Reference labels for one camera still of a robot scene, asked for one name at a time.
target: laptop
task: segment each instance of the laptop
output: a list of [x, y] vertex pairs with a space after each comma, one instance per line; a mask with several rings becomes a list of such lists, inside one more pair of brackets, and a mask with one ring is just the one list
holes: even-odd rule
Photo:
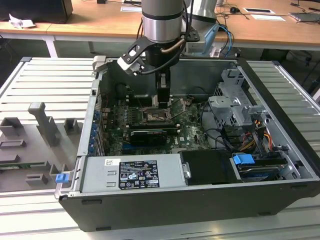
[[303, 23], [316, 23], [320, 21], [319, 13], [298, 13], [298, 12], [290, 12], [291, 17], [296, 19], [298, 22]]

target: table leg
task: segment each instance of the table leg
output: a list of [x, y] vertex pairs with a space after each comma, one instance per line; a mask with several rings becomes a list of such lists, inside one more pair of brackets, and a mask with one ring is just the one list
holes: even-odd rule
[[55, 47], [55, 41], [52, 39], [46, 39], [45, 43], [46, 43], [46, 46], [49, 50], [50, 57], [51, 58], [59, 58], [59, 53]]
[[90, 50], [90, 53], [91, 54], [94, 54], [96, 51], [95, 51], [95, 46], [94, 46], [94, 43], [92, 41], [88, 41], [88, 44], [89, 44], [89, 50]]

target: computer case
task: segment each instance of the computer case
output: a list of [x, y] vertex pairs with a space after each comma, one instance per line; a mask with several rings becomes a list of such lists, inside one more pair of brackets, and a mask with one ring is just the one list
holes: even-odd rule
[[13, 17], [65, 24], [73, 12], [71, 0], [0, 0], [0, 21]]

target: yellow wire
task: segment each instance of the yellow wire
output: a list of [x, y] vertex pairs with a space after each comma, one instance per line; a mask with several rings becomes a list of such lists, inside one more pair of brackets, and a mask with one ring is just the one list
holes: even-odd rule
[[241, 148], [240, 151], [248, 149], [249, 147], [253, 146], [255, 143], [256, 143], [255, 140], [252, 140], [247, 145], [245, 145], [243, 148]]

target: motherboard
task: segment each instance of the motherboard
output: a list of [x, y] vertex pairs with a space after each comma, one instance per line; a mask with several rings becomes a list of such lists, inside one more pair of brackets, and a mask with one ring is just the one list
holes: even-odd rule
[[162, 109], [146, 102], [122, 99], [102, 109], [107, 155], [177, 154], [211, 148], [200, 124], [202, 103], [173, 97], [170, 107]]

